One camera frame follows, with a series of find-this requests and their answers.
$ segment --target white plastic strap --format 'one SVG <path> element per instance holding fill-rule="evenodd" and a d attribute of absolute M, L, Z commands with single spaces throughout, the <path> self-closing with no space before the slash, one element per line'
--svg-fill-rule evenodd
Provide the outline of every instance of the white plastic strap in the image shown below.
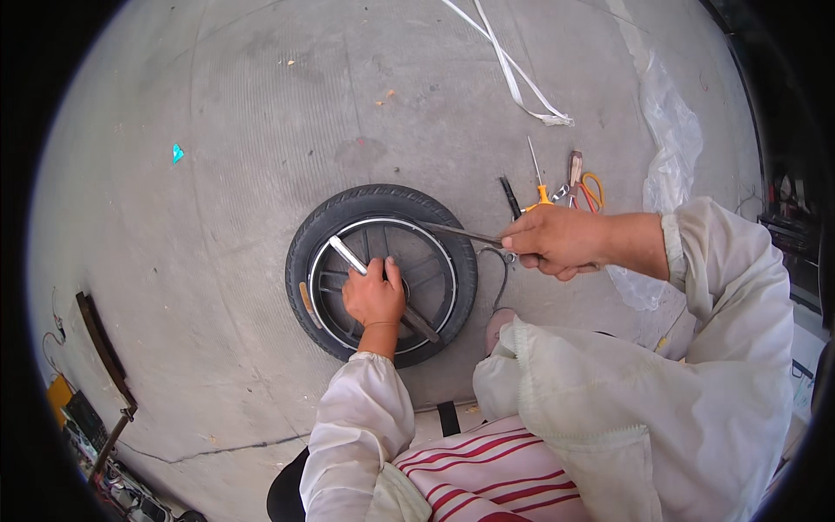
<path fill-rule="evenodd" d="M 504 73 L 504 79 L 508 82 L 508 89 L 510 89 L 510 96 L 513 97 L 514 102 L 521 107 L 526 113 L 534 116 L 535 118 L 539 118 L 542 120 L 542 123 L 546 125 L 568 125 L 569 127 L 574 126 L 574 120 L 569 118 L 567 114 L 562 114 L 551 103 L 545 99 L 542 92 L 539 88 L 534 85 L 534 82 L 530 81 L 528 75 L 524 73 L 524 71 L 514 62 L 510 56 L 502 49 L 502 47 L 498 44 L 498 40 L 496 39 L 496 35 L 493 34 L 493 28 L 490 27 L 490 22 L 488 22 L 487 17 L 484 15 L 484 10 L 481 7 L 481 2 L 479 0 L 475 1 L 475 7 L 478 9 L 478 15 L 481 17 L 481 21 L 484 22 L 484 27 L 487 28 L 487 31 L 481 28 L 480 25 L 475 23 L 472 18 L 467 16 L 467 14 L 462 11 L 457 5 L 452 3 L 452 0 L 441 0 L 441 2 L 447 4 L 450 9 L 452 9 L 459 17 L 463 18 L 464 22 L 469 23 L 473 28 L 479 31 L 486 39 L 490 40 L 493 43 L 493 49 L 496 51 L 496 56 L 498 57 L 498 63 L 502 66 L 502 72 Z M 519 92 L 519 86 L 516 84 L 516 77 L 514 76 L 514 72 L 510 69 L 509 65 L 512 65 L 516 72 L 518 72 L 525 83 L 534 91 L 536 97 L 539 98 L 539 101 L 542 102 L 542 105 L 551 112 L 551 114 L 536 114 L 534 112 L 529 111 L 524 106 L 524 101 L 522 101 L 522 94 Z"/>

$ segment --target wheel rim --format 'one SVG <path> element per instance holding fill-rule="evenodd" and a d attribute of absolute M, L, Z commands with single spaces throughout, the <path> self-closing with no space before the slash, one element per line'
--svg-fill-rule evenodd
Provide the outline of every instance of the wheel rim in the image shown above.
<path fill-rule="evenodd" d="M 380 216 L 345 226 L 336 235 L 363 262 L 368 263 L 372 254 L 394 255 L 401 267 L 407 302 L 435 332 L 443 329 L 455 306 L 458 280 L 452 257 L 431 232 L 408 220 Z M 370 238 L 381 240 L 375 245 L 376 251 Z M 342 346 L 357 350 L 362 327 L 347 315 L 342 305 L 341 289 L 347 277 L 347 263 L 325 242 L 313 256 L 307 273 L 315 319 Z M 439 291 L 440 282 L 443 289 Z M 396 354 L 411 352 L 426 343 L 428 339 L 401 325 Z"/>

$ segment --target white sleeve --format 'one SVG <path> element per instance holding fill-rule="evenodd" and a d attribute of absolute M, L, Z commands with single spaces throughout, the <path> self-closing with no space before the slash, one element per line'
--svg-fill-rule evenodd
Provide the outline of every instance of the white sleeve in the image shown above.
<path fill-rule="evenodd" d="M 412 400 L 394 364 L 353 355 L 316 411 L 299 492 L 307 520 L 364 520 L 383 463 L 415 434 Z"/>
<path fill-rule="evenodd" d="M 765 227 L 706 197 L 661 219 L 670 283 L 687 296 L 701 329 L 687 362 L 792 364 L 793 309 L 782 253 Z"/>

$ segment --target metal rim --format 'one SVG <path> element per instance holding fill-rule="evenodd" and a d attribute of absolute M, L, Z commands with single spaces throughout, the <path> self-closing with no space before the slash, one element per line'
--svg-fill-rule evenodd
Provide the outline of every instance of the metal rim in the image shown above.
<path fill-rule="evenodd" d="M 393 217 L 383 217 L 383 216 L 366 218 L 366 219 L 357 221 L 356 223 L 351 223 L 350 225 L 345 226 L 341 230 L 339 230 L 336 233 L 336 236 L 339 236 L 340 239 L 343 239 L 345 236 L 349 235 L 350 233 L 352 233 L 354 231 L 359 231 L 363 227 L 367 227 L 369 225 L 379 225 L 379 224 L 383 224 L 383 223 L 390 224 L 390 225 L 394 226 L 395 228 L 416 232 L 419 235 L 418 237 L 423 239 L 424 242 L 427 243 L 430 246 L 430 249 L 432 249 L 434 251 L 437 251 L 437 253 L 440 253 L 440 254 L 443 255 L 443 258 L 441 256 L 435 256 L 435 257 L 438 258 L 439 263 L 440 263 L 440 261 L 446 261 L 447 271 L 444 272 L 443 263 L 440 263 L 441 264 L 441 273 L 444 274 L 444 275 L 446 275 L 446 274 L 449 275 L 449 278 L 451 280 L 450 281 L 451 284 L 450 284 L 450 295 L 449 295 L 449 299 L 448 299 L 449 303 L 448 303 L 448 306 L 447 306 L 447 309 L 446 309 L 446 313 L 443 314 L 443 317 L 441 318 L 441 320 L 439 322 L 436 322 L 437 325 L 433 326 L 433 329 L 435 330 L 435 332 L 440 332 L 443 329 L 443 327 L 446 326 L 447 322 L 449 321 L 450 316 L 452 316 L 453 309 L 455 307 L 455 301 L 456 301 L 456 298 L 458 296 L 458 279 L 457 279 L 456 273 L 455 273 L 455 265 L 453 264 L 452 257 L 447 252 L 447 249 L 443 246 L 443 243 L 441 243 L 435 236 L 433 236 L 431 232 L 425 230 L 421 226 L 418 226 L 418 225 L 412 223 L 411 221 L 402 220 L 402 219 L 393 218 Z M 334 332 L 329 326 L 329 323 L 331 321 L 326 320 L 326 318 L 323 316 L 324 311 L 322 310 L 322 302 L 321 302 L 321 298 L 319 296 L 319 294 L 321 294 L 321 292 L 319 291 L 320 286 L 319 286 L 318 282 L 319 282 L 319 279 L 321 278 L 320 274 L 323 272 L 322 267 L 321 267 L 322 261 L 325 259 L 325 254 L 326 254 L 326 252 L 328 252 L 328 249 L 330 249 L 330 248 L 331 248 L 330 245 L 328 245 L 328 243 L 325 242 L 319 248 L 319 250 L 316 252 L 316 255 L 313 257 L 313 261 L 310 264 L 310 269 L 307 271 L 307 290 L 308 290 L 308 294 L 309 294 L 310 301 L 311 301 L 311 307 L 312 307 L 315 319 L 321 325 L 322 329 L 325 330 L 328 333 L 328 335 L 331 336 L 331 338 L 337 340 L 342 346 L 344 346 L 346 348 L 349 348 L 351 350 L 357 350 L 357 347 L 349 344 L 348 342 L 345 342 L 345 340 L 343 340 L 341 338 L 341 336 L 339 336 L 336 332 Z M 404 349 L 404 350 L 398 349 L 395 353 L 397 355 L 399 355 L 399 354 L 402 354 L 402 353 L 411 352 L 412 350 L 416 350 L 416 349 L 420 348 L 421 346 L 423 346 L 427 342 L 429 342 L 428 339 L 423 339 L 421 342 L 418 342 L 414 346 L 411 346 L 411 347 L 409 347 L 407 349 Z"/>

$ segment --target shoe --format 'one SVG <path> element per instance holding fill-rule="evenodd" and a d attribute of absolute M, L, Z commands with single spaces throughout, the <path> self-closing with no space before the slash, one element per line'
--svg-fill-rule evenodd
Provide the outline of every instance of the shoe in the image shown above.
<path fill-rule="evenodd" d="M 502 326 L 512 322 L 514 317 L 516 317 L 516 312 L 513 308 L 499 308 L 487 321 L 487 326 L 484 328 L 484 349 L 488 357 L 498 344 L 498 333 Z"/>

